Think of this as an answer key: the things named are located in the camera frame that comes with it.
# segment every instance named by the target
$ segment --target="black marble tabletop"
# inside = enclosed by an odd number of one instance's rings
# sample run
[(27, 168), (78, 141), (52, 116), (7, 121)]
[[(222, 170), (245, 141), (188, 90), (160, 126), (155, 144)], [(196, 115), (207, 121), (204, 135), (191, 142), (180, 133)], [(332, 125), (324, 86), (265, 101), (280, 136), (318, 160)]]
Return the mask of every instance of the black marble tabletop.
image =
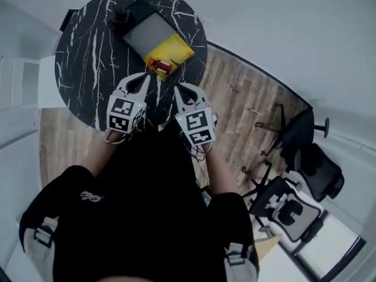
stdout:
[(157, 78), (127, 44), (107, 26), (113, 10), (135, 0), (91, 0), (73, 14), (56, 50), (55, 76), (59, 93), (82, 122), (106, 130), (109, 96), (124, 77), (148, 72), (152, 78), (146, 96), (146, 116), (139, 129), (156, 127), (177, 113), (174, 85), (199, 85), (204, 74), (207, 43), (196, 13), (183, 0), (145, 0), (176, 28), (195, 55), (165, 81)]

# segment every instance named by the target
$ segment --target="person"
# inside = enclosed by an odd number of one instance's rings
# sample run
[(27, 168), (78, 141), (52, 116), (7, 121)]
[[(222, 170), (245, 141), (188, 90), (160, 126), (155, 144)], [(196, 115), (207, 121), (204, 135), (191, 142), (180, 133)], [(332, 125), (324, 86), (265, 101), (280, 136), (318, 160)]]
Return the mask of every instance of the person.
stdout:
[(133, 133), (119, 145), (97, 140), (22, 216), (21, 244), (40, 276), (57, 282), (230, 281), (226, 265), (234, 243), (251, 268), (247, 281), (256, 281), (250, 216), (225, 160), (209, 146), (212, 198), (206, 206), (176, 122), (161, 132)]

